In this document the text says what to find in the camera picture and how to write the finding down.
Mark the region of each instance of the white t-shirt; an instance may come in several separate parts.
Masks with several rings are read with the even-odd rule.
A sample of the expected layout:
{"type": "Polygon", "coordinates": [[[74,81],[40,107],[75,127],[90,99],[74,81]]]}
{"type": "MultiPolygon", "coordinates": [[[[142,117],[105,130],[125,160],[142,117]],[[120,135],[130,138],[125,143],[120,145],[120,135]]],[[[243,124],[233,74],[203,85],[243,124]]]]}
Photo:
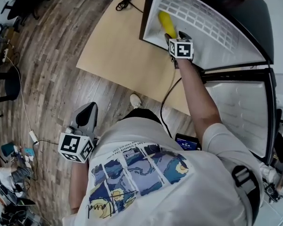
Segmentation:
{"type": "Polygon", "coordinates": [[[204,133],[203,151],[183,151],[155,121],[128,118],[111,127],[91,155],[86,196],[63,225],[246,225],[227,162],[255,174],[259,165],[222,124],[204,133]]]}

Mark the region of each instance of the graphic print on shirt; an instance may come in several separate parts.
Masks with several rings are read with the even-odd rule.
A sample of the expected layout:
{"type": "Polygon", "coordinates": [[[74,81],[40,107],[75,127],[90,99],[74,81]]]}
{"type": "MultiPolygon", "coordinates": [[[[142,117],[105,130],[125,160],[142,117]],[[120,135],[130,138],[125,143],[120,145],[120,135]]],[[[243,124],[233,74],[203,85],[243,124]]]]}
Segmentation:
{"type": "Polygon", "coordinates": [[[108,175],[107,186],[111,193],[112,202],[118,212],[125,210],[134,200],[134,189],[124,175],[123,167],[118,159],[111,160],[104,166],[108,175]]]}
{"type": "Polygon", "coordinates": [[[159,153],[162,151],[162,148],[158,144],[148,145],[143,148],[147,155],[152,155],[154,153],[159,153]]]}
{"type": "Polygon", "coordinates": [[[151,158],[170,184],[179,182],[189,171],[184,162],[185,158],[180,154],[163,151],[152,155],[151,158]]]}
{"type": "Polygon", "coordinates": [[[127,169],[137,185],[141,196],[149,194],[162,187],[159,174],[149,160],[144,157],[139,148],[136,147],[124,151],[123,156],[128,165],[127,169]]]}
{"type": "Polygon", "coordinates": [[[90,211],[92,212],[92,216],[97,218],[110,217],[115,213],[112,198],[104,182],[97,184],[90,191],[88,218],[90,218],[90,211]]]}
{"type": "Polygon", "coordinates": [[[94,176],[95,185],[100,184],[106,179],[106,175],[101,164],[93,168],[91,173],[94,176]]]}
{"type": "Polygon", "coordinates": [[[88,218],[106,218],[120,213],[136,198],[179,182],[189,172],[182,155],[165,151],[157,144],[132,142],[106,158],[107,163],[91,170],[95,188],[90,191],[86,206],[88,218]]]}

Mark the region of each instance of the white dish rack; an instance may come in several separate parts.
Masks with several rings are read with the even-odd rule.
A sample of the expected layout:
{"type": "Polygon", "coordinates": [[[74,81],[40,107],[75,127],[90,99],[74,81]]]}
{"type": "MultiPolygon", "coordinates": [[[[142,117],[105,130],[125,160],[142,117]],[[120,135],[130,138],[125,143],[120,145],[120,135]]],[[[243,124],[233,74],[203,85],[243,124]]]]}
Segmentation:
{"type": "Polygon", "coordinates": [[[170,14],[177,34],[182,31],[192,37],[194,62],[203,69],[265,61],[241,31],[200,0],[153,0],[145,41],[167,49],[160,11],[170,14]]]}
{"type": "Polygon", "coordinates": [[[161,0],[158,8],[194,26],[231,52],[237,48],[239,32],[222,16],[198,0],[161,0]]]}

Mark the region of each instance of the small screen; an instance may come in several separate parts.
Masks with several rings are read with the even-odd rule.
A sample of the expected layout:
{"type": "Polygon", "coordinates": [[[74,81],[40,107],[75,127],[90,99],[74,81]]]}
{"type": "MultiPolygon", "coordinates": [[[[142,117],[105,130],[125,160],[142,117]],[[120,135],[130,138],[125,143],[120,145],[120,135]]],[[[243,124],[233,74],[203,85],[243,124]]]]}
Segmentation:
{"type": "Polygon", "coordinates": [[[197,149],[197,142],[192,142],[184,139],[176,139],[176,142],[185,150],[185,151],[194,151],[197,149]]]}

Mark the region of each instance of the wooden table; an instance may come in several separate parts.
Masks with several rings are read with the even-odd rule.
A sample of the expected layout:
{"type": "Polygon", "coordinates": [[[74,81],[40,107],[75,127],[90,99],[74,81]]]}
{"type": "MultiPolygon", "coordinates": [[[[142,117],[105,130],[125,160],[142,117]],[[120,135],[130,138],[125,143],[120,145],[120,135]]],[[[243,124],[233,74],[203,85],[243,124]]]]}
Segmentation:
{"type": "MultiPolygon", "coordinates": [[[[93,30],[77,63],[78,68],[162,102],[180,78],[167,51],[139,40],[142,13],[129,5],[122,11],[113,0],[93,30]]],[[[145,0],[132,0],[143,10],[145,0]]],[[[180,82],[166,105],[189,114],[180,82]]]]}

